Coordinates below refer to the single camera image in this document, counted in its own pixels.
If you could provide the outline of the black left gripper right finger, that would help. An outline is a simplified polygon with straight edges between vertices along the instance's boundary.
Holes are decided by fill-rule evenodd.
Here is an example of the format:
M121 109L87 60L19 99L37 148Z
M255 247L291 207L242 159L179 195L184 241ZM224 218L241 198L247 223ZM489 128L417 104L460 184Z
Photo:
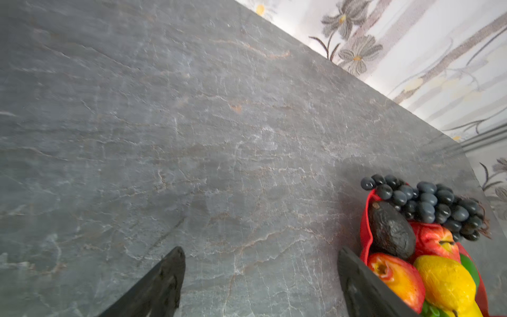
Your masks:
M337 271L349 316L410 317L418 315L346 246L339 251Z

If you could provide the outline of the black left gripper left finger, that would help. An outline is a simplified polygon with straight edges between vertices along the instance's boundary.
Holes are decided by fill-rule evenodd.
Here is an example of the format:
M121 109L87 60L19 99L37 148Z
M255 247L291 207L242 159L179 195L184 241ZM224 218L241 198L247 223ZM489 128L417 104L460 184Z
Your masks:
M99 317L174 316L185 272L186 255L177 246Z

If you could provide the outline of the dark red wrinkled fruit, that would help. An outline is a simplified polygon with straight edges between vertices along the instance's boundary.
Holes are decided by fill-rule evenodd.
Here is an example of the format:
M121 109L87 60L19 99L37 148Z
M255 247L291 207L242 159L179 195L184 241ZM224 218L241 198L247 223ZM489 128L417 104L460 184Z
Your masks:
M407 306L416 313L422 312L425 286L417 269L410 263L383 253L371 254L367 266Z

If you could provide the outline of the red flower-shaped plate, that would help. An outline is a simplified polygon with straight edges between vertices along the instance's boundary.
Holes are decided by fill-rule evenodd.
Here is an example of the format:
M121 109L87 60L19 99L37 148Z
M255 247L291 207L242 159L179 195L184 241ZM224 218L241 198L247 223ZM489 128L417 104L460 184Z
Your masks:
M368 208L372 202L380 201L380 197L376 195L376 190L371 191L368 194L367 200L366 200L366 207L363 212L363 216L360 222L360 242L363 247L361 253L360 253L360 259L364 264L367 264L367 260L369 257L370 249L372 246L372 243L374 241L374 237L372 235L371 229L370 229L370 223L368 218ZM459 248L459 253L461 256L467 257L469 259L469 262L473 264L473 268L477 272L477 293L475 297L475 302L477 303L479 309L481 310L481 313L483 316L489 316L489 304L488 304L488 298L487 298L487 292L485 289L485 285L483 283L482 277L477 270L477 267L475 266L475 263L473 262L471 256L468 254L466 249L462 246L461 243L457 243Z

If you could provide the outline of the black avocado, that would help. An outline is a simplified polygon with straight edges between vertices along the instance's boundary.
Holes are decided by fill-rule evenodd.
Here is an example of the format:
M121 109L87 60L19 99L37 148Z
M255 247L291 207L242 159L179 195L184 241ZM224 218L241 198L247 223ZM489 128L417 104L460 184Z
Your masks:
M370 203L368 222L373 237L371 251L402 260L409 260L414 255L417 241L415 233L406 218L390 203Z

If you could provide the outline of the red apple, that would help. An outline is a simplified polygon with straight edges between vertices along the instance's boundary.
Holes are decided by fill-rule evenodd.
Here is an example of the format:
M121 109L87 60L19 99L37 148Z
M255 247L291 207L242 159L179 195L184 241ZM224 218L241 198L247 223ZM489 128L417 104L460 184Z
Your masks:
M440 256L461 262L459 248L452 233L438 224L411 222L416 237L415 253L410 258L413 263L419 256Z

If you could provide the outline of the green lime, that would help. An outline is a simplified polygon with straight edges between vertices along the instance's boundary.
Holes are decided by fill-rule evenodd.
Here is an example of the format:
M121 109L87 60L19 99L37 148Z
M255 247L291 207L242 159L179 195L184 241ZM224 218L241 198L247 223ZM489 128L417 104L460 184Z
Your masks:
M469 272L470 276L472 277L472 279L475 283L476 289L478 289L479 285L480 285L480 277L479 277L479 272L478 272L477 268L475 267L475 264L468 256L466 256L464 254L460 254L460 260L461 260L461 264L463 265L463 267Z

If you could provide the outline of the black grape bunch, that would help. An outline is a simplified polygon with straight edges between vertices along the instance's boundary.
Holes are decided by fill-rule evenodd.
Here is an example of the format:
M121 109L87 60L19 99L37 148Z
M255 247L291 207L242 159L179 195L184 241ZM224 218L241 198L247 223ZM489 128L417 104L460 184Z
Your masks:
M444 184L421 181L410 186L394 175L374 174L364 177L360 186L371 194L369 208L373 203L386 203L407 221L448 229L456 242L491 237L489 220L479 201L456 195Z

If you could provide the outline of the dark brown avocado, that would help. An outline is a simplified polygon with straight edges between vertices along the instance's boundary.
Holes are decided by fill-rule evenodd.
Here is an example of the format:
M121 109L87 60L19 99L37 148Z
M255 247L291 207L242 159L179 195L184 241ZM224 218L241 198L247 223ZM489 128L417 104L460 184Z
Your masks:
M429 304L426 301L422 305L422 310L421 310L420 316L422 316L422 317L449 317L449 315L444 310L441 310L441 309Z

